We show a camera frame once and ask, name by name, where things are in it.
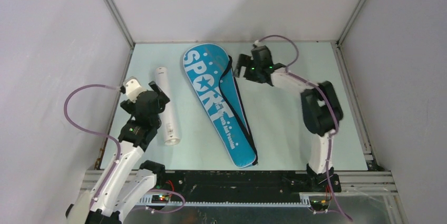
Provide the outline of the blue racket cover bag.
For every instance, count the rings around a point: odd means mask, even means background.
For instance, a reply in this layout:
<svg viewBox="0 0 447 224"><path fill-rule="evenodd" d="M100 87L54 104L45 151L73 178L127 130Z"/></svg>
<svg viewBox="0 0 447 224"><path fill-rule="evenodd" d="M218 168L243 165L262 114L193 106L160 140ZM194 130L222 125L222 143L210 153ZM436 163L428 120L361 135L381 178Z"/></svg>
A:
<svg viewBox="0 0 447 224"><path fill-rule="evenodd" d="M188 49L183 69L232 163L247 168L258 163L232 57L219 45L203 43Z"/></svg>

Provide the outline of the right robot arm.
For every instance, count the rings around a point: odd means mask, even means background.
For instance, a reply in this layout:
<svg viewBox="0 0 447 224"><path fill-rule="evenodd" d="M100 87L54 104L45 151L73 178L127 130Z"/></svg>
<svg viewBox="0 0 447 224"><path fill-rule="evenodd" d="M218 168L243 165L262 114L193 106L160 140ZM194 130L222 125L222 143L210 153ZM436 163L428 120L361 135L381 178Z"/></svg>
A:
<svg viewBox="0 0 447 224"><path fill-rule="evenodd" d="M304 125L315 137L306 168L309 174L306 183L311 190L321 191L334 173L334 136L344 117L333 84L330 81L312 82L292 73L288 65L274 63L271 51L265 45L254 45L250 55L240 54L234 75L266 83L300 98Z"/></svg>

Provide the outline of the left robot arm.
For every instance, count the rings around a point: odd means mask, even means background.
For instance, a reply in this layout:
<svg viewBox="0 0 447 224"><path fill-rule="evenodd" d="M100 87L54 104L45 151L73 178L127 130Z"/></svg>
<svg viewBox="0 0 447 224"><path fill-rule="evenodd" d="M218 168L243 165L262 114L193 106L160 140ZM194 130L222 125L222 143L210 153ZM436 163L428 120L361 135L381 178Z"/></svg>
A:
<svg viewBox="0 0 447 224"><path fill-rule="evenodd" d="M68 223L123 223L136 203L151 189L166 186L165 166L150 160L142 163L135 179L127 178L155 138L162 113L170 99L154 82L145 89L131 77L120 87L107 86L127 96L120 106L130 114L118 138L97 132L112 140L116 152L91 191L81 194L66 211Z"/></svg>

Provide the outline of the white shuttlecock tube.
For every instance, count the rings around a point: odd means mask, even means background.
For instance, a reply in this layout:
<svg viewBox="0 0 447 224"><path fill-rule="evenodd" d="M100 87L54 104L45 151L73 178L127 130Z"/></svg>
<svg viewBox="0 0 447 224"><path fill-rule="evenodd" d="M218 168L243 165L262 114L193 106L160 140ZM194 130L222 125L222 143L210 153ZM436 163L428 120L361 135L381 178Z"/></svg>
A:
<svg viewBox="0 0 447 224"><path fill-rule="evenodd" d="M180 143L180 128L177 123L177 114L173 104L168 69L166 67L156 68L155 77L156 84L170 99L166 104L165 110L160 114L163 141L165 145L177 145Z"/></svg>

